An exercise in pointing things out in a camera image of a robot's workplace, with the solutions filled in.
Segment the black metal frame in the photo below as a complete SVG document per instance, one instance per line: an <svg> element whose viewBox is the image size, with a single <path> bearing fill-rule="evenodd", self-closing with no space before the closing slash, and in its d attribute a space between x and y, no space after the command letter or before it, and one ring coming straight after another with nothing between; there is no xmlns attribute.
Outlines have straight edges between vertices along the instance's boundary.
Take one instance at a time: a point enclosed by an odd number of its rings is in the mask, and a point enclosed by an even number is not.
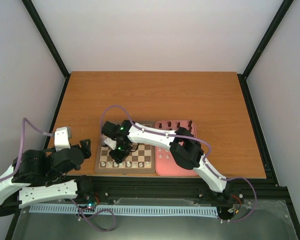
<svg viewBox="0 0 300 240"><path fill-rule="evenodd" d="M65 95L67 85L70 79L70 74L67 71L58 51L52 42L43 22L41 21L38 12L35 9L31 0L22 0L27 11L29 12L34 24L37 26L43 40L47 47L51 51L57 65L59 66L62 74L64 75L65 82L62 88L61 96L58 101L50 131L53 130L56 123L56 119L60 110L60 106ZM262 52L266 48L268 42L273 36L274 32L278 28L281 20L284 18L289 7L293 3L293 0L283 0L280 8L274 16L270 26L264 34L260 44L255 50L251 60L249 61L243 74L238 74L238 80L241 86L242 94L245 100L246 108L250 117L254 136L258 145L260 156L263 162L264 170L266 173L266 179L251 179L251 183L256 190L258 199L262 200L285 200L294 229L300 239L300 224L292 204L288 189L286 187L278 186L278 180L276 173L269 155L269 151L266 145L266 141L259 123L258 115L251 98L249 87L247 84L247 78L252 69L256 65ZM47 138L44 147L47 148L49 138ZM210 198L210 192L208 185L201 178L148 178L148 177L91 177L93 182L93 188L99 193L100 200L102 202L113 203L114 200L119 198L177 198L188 199L201 204L211 204L212 206L223 207L231 204L231 202L215 201ZM232 181L232 191L236 194L243 194L245 199L253 199L253 192L250 187L241 180ZM16 222L19 214L14 216L14 221L9 228L6 240L12 238Z"/></svg>

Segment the pink tray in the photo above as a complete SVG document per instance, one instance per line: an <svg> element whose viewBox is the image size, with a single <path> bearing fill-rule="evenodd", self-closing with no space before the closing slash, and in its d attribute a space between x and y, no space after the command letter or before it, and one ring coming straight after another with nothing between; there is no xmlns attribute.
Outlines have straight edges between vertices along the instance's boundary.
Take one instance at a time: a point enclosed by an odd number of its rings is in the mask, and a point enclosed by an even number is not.
<svg viewBox="0 0 300 240"><path fill-rule="evenodd" d="M180 123L180 127L189 129L189 121L182 120L182 121L157 121L154 125L154 128L156 129L162 129L162 130L178 130L177 124ZM191 125L192 130L191 133L194 135L194 137L197 137L196 132L196 125L192 123ZM172 154L170 151L165 150L160 147L155 147L155 171L160 176L196 176L197 173L193 170L186 170L181 167L179 167L174 158L172 157Z"/></svg>

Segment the robotic arm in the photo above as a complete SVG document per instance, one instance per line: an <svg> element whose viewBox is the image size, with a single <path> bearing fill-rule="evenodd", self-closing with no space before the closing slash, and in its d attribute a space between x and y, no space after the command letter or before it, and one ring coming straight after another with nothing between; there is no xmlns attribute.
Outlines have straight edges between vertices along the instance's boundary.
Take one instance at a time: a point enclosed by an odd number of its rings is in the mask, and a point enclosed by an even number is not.
<svg viewBox="0 0 300 240"><path fill-rule="evenodd" d="M198 141L173 137L173 135L193 137L186 128L180 127L175 131L155 129L139 123L135 125L138 128L129 120L124 120L121 125L107 121L102 127L101 133L107 137L103 143L112 149L109 155L117 164L129 155L132 143L149 144L169 150L178 166L197 172L212 191L222 193L226 189L227 182L222 180L226 177L205 158Z"/></svg>
<svg viewBox="0 0 300 240"><path fill-rule="evenodd" d="M80 202L94 196L92 183L87 178L61 183L69 171L79 170L84 160L91 156L90 139L81 140L80 145L70 145L70 138L69 127L58 128L54 133L55 147L25 151L17 173L2 180L13 173L17 159L13 161L0 176L0 216L10 215L18 208L35 203L57 199Z"/></svg>
<svg viewBox="0 0 300 240"><path fill-rule="evenodd" d="M160 130L124 120L121 125L107 121L101 130L106 136L104 145L112 150L109 155L121 163L132 150L132 143L149 144L169 150L178 166L194 170L216 193L227 195L229 184L205 157L201 144L185 128ZM0 216L13 214L18 208L57 199L75 199L77 203L94 204L92 183L84 176L79 180L62 182L71 170L79 170L85 159L91 156L91 141L85 139L80 145L70 145L71 130L58 128L54 133L51 149L27 150L22 154L21 163L15 175L10 176L17 159L0 176Z"/></svg>

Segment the wooden tabletop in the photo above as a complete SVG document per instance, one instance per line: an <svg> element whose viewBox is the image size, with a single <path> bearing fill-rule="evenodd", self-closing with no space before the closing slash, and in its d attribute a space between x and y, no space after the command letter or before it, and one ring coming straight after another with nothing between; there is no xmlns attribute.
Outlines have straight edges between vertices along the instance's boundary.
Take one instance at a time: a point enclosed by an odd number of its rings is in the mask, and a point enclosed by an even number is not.
<svg viewBox="0 0 300 240"><path fill-rule="evenodd" d="M208 159L221 174L266 177L235 72L72 72L54 130L70 126L71 144L91 139L92 156L70 174L122 176L95 173L100 118L113 104L126 108L136 122L192 120L197 137L212 146ZM113 108L104 121L126 118ZM156 173L127 176L158 177Z"/></svg>

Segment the metal floor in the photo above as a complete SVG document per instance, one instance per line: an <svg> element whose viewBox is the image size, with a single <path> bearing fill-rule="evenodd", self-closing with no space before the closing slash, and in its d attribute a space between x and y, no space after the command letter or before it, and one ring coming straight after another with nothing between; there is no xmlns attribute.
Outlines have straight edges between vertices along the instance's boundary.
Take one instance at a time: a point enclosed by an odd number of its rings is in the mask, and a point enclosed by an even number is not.
<svg viewBox="0 0 300 240"><path fill-rule="evenodd" d="M110 232L97 232L74 214L26 212L20 215L13 240L296 240L287 212L282 202L261 203L245 220L222 224L215 218L192 216L117 216L117 227ZM108 215L92 219L102 228L112 221Z"/></svg>

